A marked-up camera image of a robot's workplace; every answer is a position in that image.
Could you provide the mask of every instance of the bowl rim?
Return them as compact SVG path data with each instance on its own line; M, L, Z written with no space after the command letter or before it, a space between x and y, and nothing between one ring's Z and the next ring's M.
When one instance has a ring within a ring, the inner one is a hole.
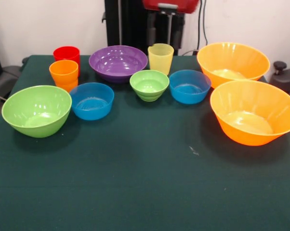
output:
M100 75L102 75L102 76L110 76L110 77L113 77L113 78L125 78L125 77L128 77L128 76L132 76L132 75L134 75L136 72L138 72L138 71L136 71L136 72L134 72L133 74L129 74L129 75L113 76L113 75L109 75L109 74L106 74L106 73L103 73L103 72L100 72L100 71L96 70L96 68L94 68L94 67L92 66L92 64L91 64L91 58L92 58L96 53L98 53L99 51L102 51L102 50L104 50L104 49L106 49L106 48L109 48L109 47L126 47L126 48L131 48L132 50L135 50L135 51L141 53L142 56L146 59L146 63L145 63L145 65L143 65L143 67L142 67L139 71L144 70L144 68L147 67L147 65L148 65L148 57L147 57L147 55L146 55L143 51L141 51L140 49L137 49L137 48L135 48L135 47L131 47L131 46L126 46L126 45L107 46L107 47L103 47L103 48L101 48L101 49L95 51L93 54L90 55L90 57L89 57L89 59L88 59L89 66L90 66L90 67L91 67L95 72L97 72L98 74L100 74Z
M101 107L101 108L90 109L90 110L84 110L84 109L79 109L79 108L74 107L73 105L71 105L71 107L72 107L73 110L79 110L79 111L84 111L84 112L90 112L90 111L94 111L94 110L101 110L101 109L103 109L103 108L108 107L110 104L113 103L114 98L115 98L115 93L114 93L113 89L112 89L110 86L108 86L107 84L104 84L104 83L90 82L90 83L83 83L83 84L77 85L75 88L73 88L73 89L69 92L69 95L71 96L71 92L72 92L73 90L76 90L76 89L79 88L80 86L84 86L84 85L98 85L98 86L100 85L100 86L106 87L107 89L111 90L110 92L112 93L112 99L111 99L110 102L107 103L107 105L105 105L105 106L103 106L103 107Z
M210 97L210 105L211 105L211 109L213 110L213 112L214 112L214 114L216 115L216 117L218 117L220 120L222 120L223 122L225 122L227 125L231 126L232 128L235 128L235 129L237 129L237 130L240 130L240 131L246 132L246 133L248 133L248 134L252 134L252 135L272 137L272 136L281 136L281 135L284 135L284 134L286 134L286 133L289 133L289 132L290 132L290 129L288 129L288 130L286 130L286 131L284 131L284 132L273 133L273 134L262 134L262 133L255 133L255 132L247 132L247 131L245 131L245 130L243 130L243 129L236 128L236 127L232 126L231 124L227 123L227 122L223 119L223 117L221 117L221 116L217 113L217 111L216 111L216 110L213 108L213 106L212 106L212 98L213 98L212 96L213 96L214 94L216 94L217 90L218 90L219 88L223 87L224 85L227 85L227 84L234 84L234 83L236 83L236 82L246 82L246 81L249 81L249 82L251 82L252 84L261 84L261 85L264 85L264 86L266 85L267 87L270 87L270 88L273 88L273 89L275 89L275 90L280 91L282 94L284 94L286 97L288 97L288 98L290 99L290 95L288 95L286 92L284 92L284 91L281 90L280 88L277 88L277 87L275 87L275 86L273 86L273 85L271 85L271 84L269 84L269 83L263 83L263 82L260 82L260 81L243 80L243 79L241 79L241 80L234 80L234 81L228 81L228 82L223 83L223 84L219 85L218 87L216 87L216 88L212 91L212 93L211 93L211 97Z
M144 91L141 91L141 90L136 89L136 88L132 85L132 83L131 83L132 77L133 77L135 74L139 73L139 72L158 72L159 74L162 74L164 77L166 77L166 79L168 80L168 84L167 84L163 89L157 91L156 93L165 91L165 89L168 88L168 86L169 86L169 84L170 84L170 79L169 79L169 77L168 77L166 74L162 73L161 71L157 71L157 70L143 70L143 71L135 72L135 73L131 76L131 78L130 78L130 80L129 80L129 84L130 84L130 86L131 86L135 91L145 93Z
M17 95L17 94L19 94L19 93L21 93L21 92L23 92L23 91L26 91L27 89L41 88L41 87L44 87L44 88L45 88L45 87L48 87L48 88L53 88L53 89L59 89L59 90L63 91L64 93L66 93L66 94L69 96L69 99L70 99L70 106L69 106L68 109L63 113L63 115L62 115L61 117L59 117L57 120L55 120L55 121L53 121L53 122L51 122L51 123L48 123L48 124L44 124L44 125L42 125L42 126L23 127L23 126L20 126L20 125L16 125L16 124L10 123L10 122L7 120L7 118L5 118L4 113L3 113L3 110L4 110L4 108L6 107L6 103L7 103L7 102L8 102L8 101L13 97L13 96L15 96L15 95ZM62 89L62 88L60 88L60 87L57 87L57 86L52 86L52 85L37 85L37 86L32 86L32 87L24 88L24 89L22 89L22 90L20 90L20 91L17 91L17 92L14 93L13 95L11 95L11 96L6 100L6 102L4 103L4 105L3 105L2 108L1 108L1 116L3 117L3 119L4 119L8 124L10 124L11 126L16 127L16 128L29 128L29 129L31 129L31 128L42 128L42 127L45 127L45 126L49 126L50 124L53 124L53 123L57 122L58 120L62 119L64 116L66 116L66 114L69 113L69 111L70 111L70 109L71 109L71 105L72 105L72 98L71 98L70 94L69 94L66 90L64 90L64 89Z
M218 45L218 44L224 44L224 43L234 44L234 45L239 45L239 46L243 46L243 47L248 47L248 48L250 48L250 49L252 49L252 50L255 50L255 51L259 52L261 55L263 55L263 56L266 58L267 63L268 63L268 68L266 69L266 71L265 71L263 74L258 75L258 76L256 76L256 77L253 77L253 78L247 78L247 80L258 80L259 78L261 78L262 76L264 76L264 75L269 71L269 69L270 69L270 61L269 61L269 58L268 58L268 57L267 57L263 52L261 52L260 50L254 48L254 47L252 47L252 46L245 45L245 44L238 43L238 42L215 42L215 43L211 43L211 44L208 44L208 45L202 47L202 48L198 51L198 54L197 54L197 61L198 61L198 64L201 66L201 64L200 64L200 62L199 62L199 59L198 59L198 55L199 55L200 52L204 52L204 50L205 50L206 47L213 46L213 45ZM235 80L235 79L233 79L233 78L227 78L227 77L218 76L218 75L214 74L212 71L206 69L206 68L203 67L203 66L201 66L201 68L204 69L204 70L206 70L207 72L211 73L211 74L214 75L214 76L217 76L217 77L220 77L220 78L223 78L223 79L227 79L227 80Z
M174 75L175 73L177 73L177 72L182 72L182 71L191 71L191 72L194 72L194 73L197 73L197 74L198 74L198 73L202 74L202 75L205 77L205 79L208 80L208 81L210 82L209 87L208 87L206 90L203 90L203 91L200 92L200 93L186 93L186 92L177 91L176 88L173 87L172 84L171 84L171 78L174 78L174 77L172 77L172 75ZM179 93L181 93L181 94L185 94L185 95L200 95L200 94L206 93L206 92L208 92L209 89L211 88L211 85L212 85L211 79L210 79L207 75L205 75L204 73L202 73L202 72L200 72L200 71L196 71L196 70L189 70L189 69L179 70L179 71L175 71L174 73L172 73L172 74L170 75L170 88L171 88L172 90L174 90L174 91L177 91L177 92L179 92Z

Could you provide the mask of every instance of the purple bowl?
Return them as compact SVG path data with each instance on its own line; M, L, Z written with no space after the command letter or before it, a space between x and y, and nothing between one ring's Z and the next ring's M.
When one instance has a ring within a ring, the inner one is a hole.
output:
M130 77L147 66L144 52L129 46L110 46L96 51L89 65L103 79L112 83L128 82Z

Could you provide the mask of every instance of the plastic bowl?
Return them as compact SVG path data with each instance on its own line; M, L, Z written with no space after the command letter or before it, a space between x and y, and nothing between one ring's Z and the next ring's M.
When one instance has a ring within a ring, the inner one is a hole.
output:
M199 50L197 60L216 88L235 79L258 80L270 68L266 55L238 43L213 43Z
M290 96L267 83L224 83L212 92L211 107L223 132L244 145L263 145L290 131Z
M34 86L8 98L2 107L4 120L17 131L35 138L56 133L67 120L72 100L55 86Z
M199 71L182 70L170 76L171 94L180 103L199 103L210 88L211 80Z
M74 88L72 110L81 119L97 120L105 117L111 111L114 91L102 83L85 83Z
M89 58L89 65L103 79L112 83L128 82L148 63L147 56L134 47L110 46L96 51Z
M131 87L146 102L157 100L169 83L167 75L155 70L139 71L130 78Z

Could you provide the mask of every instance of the large orange bowl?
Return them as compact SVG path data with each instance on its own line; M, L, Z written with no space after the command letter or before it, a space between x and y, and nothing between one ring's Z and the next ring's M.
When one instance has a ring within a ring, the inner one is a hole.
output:
M238 143L259 146L290 132L290 96L270 84L229 81L210 102L223 132Z
M258 80L270 68L270 62L262 52L231 42L203 47L198 52L197 60L213 88L234 79Z

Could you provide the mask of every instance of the green bowl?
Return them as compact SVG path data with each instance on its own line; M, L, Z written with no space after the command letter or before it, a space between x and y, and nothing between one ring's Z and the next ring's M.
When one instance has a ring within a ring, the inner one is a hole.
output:
M139 71L130 78L131 87L146 102L157 100L168 87L169 83L167 75L155 70Z
M34 86L10 96L1 115L17 131L44 138L53 135L65 123L71 104L71 96L64 89Z

